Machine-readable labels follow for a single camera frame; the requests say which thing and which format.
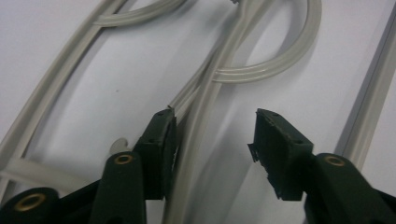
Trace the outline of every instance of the white background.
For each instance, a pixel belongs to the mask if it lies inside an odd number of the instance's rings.
[[[153,1],[137,1],[134,8]],[[0,2],[0,139],[56,55],[99,0]],[[323,0],[315,45],[276,77],[224,85],[202,144],[190,223],[300,223],[302,203],[278,201],[251,143],[257,108],[274,110],[315,144],[334,152],[367,75],[394,0]],[[268,60],[299,34],[305,0],[279,0],[239,50],[235,64]],[[31,144],[28,158],[90,180],[100,178],[111,144],[130,145],[164,109],[226,34],[235,5],[188,0],[136,27],[107,29],[82,61]],[[396,81],[389,90],[363,173],[396,195]],[[160,223],[163,203],[148,203]]]

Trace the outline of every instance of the white surface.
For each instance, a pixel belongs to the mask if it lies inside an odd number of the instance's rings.
[[[98,2],[0,2],[0,138]],[[300,62],[278,77],[223,87],[202,145],[197,169],[203,172],[191,223],[303,220],[302,204],[276,200],[263,168],[251,164],[246,143],[253,139],[254,112],[258,107],[275,110],[315,143],[316,153],[333,152],[394,2],[323,0],[317,43]],[[285,50],[303,25],[304,7],[304,0],[275,3],[235,64],[257,63]],[[192,76],[233,13],[227,0],[189,0],[156,21],[105,31],[43,123],[28,157],[90,180],[99,178],[111,144],[122,136],[131,145],[137,140],[150,117]],[[393,100],[387,99],[373,141],[373,147],[387,153],[394,151],[395,129],[387,122],[394,120]],[[380,163],[394,165],[396,156],[385,157]],[[367,169],[378,173],[379,160],[384,156],[370,153]],[[394,186],[393,172],[380,173],[387,178],[369,176],[381,179],[384,188]],[[151,223],[159,223],[161,210],[161,203],[149,205]]]

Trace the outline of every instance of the brass screw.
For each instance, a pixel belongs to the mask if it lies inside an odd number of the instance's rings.
[[[345,166],[345,162],[334,156],[327,156],[324,158],[326,162],[334,166]]]
[[[134,157],[130,155],[120,155],[114,160],[114,162],[118,165],[123,165],[132,161],[133,158]]]
[[[18,212],[25,212],[38,207],[46,200],[46,195],[42,193],[35,193],[22,198],[17,204],[15,204],[14,209]]]

